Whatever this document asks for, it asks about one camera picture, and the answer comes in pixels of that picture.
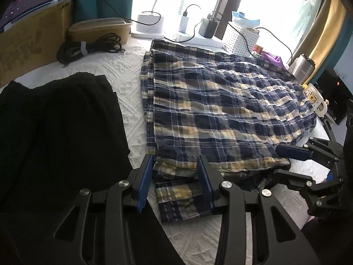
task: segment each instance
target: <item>black cable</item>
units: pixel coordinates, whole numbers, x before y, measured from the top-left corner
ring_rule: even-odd
[[[289,51],[291,52],[291,64],[293,63],[293,53],[291,51],[291,49],[284,43],[282,42],[279,38],[277,38],[270,30],[264,28],[264,27],[257,27],[255,29],[264,29],[266,31],[268,31],[271,35],[273,35],[279,42],[281,42],[287,49],[289,49]]]
[[[106,53],[118,53],[124,52],[125,49],[121,47],[121,38],[115,33],[108,33],[98,38],[92,44],[82,42],[63,42],[56,53],[56,59],[62,64],[69,64],[73,61],[77,61],[82,58],[84,54],[82,53],[82,46],[87,51],[86,54],[91,52],[106,52]]]
[[[201,7],[200,7],[199,5],[196,5],[196,4],[191,4],[191,5],[189,5],[189,6],[187,6],[187,7],[186,7],[186,10],[185,10],[185,12],[187,12],[187,11],[188,11],[188,8],[189,8],[190,6],[193,6],[193,5],[194,5],[194,6],[197,6],[197,7],[199,7],[199,8],[200,8],[200,10],[201,10]]]
[[[158,15],[159,15],[158,21],[155,22],[155,23],[153,23],[153,24],[146,24],[146,23],[138,22],[138,21],[135,21],[135,20],[133,20],[133,19],[129,19],[129,18],[126,18],[126,17],[123,17],[123,16],[119,15],[119,13],[113,8],[112,5],[110,5],[110,3],[109,3],[107,0],[104,0],[104,2],[106,2],[107,5],[108,5],[109,7],[111,7],[111,9],[115,12],[115,14],[118,15],[118,17],[123,18],[123,19],[125,19],[125,20],[129,20],[129,21],[138,23],[138,24],[142,24],[142,25],[145,25],[145,26],[153,26],[153,25],[157,24],[157,23],[161,20],[161,17],[162,17],[160,13],[153,12],[153,11],[144,11],[144,12],[142,12],[142,13],[156,13],[156,14],[158,14]]]
[[[217,12],[217,13],[221,15],[222,19],[225,20],[229,26],[231,26],[235,31],[237,31],[237,32],[244,38],[244,41],[245,41],[245,44],[246,44],[246,48],[248,49],[250,55],[252,55],[254,58],[256,58],[256,57],[252,54],[252,52],[249,50],[248,41],[246,40],[246,38],[244,37],[244,35],[243,35],[242,33],[240,33],[236,28],[234,28],[234,27],[227,21],[227,19],[223,17],[223,15],[222,15],[220,12]]]
[[[170,39],[168,39],[168,38],[166,38],[166,37],[164,37],[164,38],[165,38],[166,40],[171,41],[171,42],[174,42],[174,43],[186,43],[186,42],[192,40],[192,39],[195,37],[195,29],[196,29],[196,26],[197,26],[198,24],[200,24],[201,22],[202,22],[202,20],[201,20],[200,22],[198,22],[198,23],[195,25],[195,27],[194,27],[194,34],[192,35],[192,37],[191,37],[190,39],[187,39],[187,40],[185,40],[185,41],[179,41],[179,42],[177,42],[177,41],[174,41],[174,40],[170,40]]]

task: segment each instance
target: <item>blue gripper pad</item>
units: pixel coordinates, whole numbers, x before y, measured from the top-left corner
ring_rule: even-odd
[[[311,152],[308,149],[299,146],[291,146],[284,143],[277,145],[276,153],[279,157],[287,157],[302,161],[312,158]]]
[[[326,181],[331,181],[331,180],[333,180],[332,171],[330,171],[330,172],[327,174],[325,182],[326,182]]]
[[[148,189],[150,187],[150,183],[152,181],[152,169],[154,165],[153,156],[149,155],[147,162],[145,160],[142,162],[141,166],[144,166],[144,172],[142,175],[142,179],[140,182],[140,186],[137,190],[137,204],[136,204],[136,211],[141,213],[142,209],[145,207]]]
[[[205,166],[210,166],[210,165],[208,162],[207,164],[204,164],[204,161],[202,160],[202,155],[199,155],[197,158],[196,166],[197,166],[198,177],[201,183],[203,199],[206,203],[206,207],[210,211],[212,211],[215,205],[213,203],[213,193],[212,193],[211,183],[210,183],[210,180],[208,179],[208,175],[205,168]]]

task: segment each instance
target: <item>plaid shirt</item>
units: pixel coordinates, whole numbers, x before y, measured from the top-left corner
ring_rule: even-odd
[[[290,166],[276,146],[296,144],[316,125],[296,79],[262,59],[155,40],[144,57],[141,91],[162,221],[209,214],[199,154],[243,189],[259,190],[271,170]]]

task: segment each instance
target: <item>charger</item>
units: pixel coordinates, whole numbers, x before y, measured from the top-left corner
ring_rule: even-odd
[[[179,25],[179,30],[178,30],[179,32],[185,33],[185,31],[186,31],[186,27],[188,26],[188,21],[189,21],[188,8],[190,6],[197,6],[197,7],[200,8],[200,6],[196,5],[196,4],[191,4],[191,5],[186,7],[186,9],[185,9],[185,11],[182,14],[181,19],[180,19],[180,25]]]
[[[212,38],[215,34],[217,25],[217,22],[210,20],[209,17],[203,18],[199,29],[199,34],[204,38]]]
[[[188,21],[189,21],[189,17],[187,17],[187,12],[185,11],[182,16],[181,16],[181,20],[180,20],[180,25],[179,25],[179,32],[185,33],[186,31],[186,27],[188,26]]]

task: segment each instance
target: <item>metal canister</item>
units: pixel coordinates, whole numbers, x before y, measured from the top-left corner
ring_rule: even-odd
[[[288,69],[296,77],[299,84],[305,83],[314,70],[315,62],[304,54],[297,57]]]

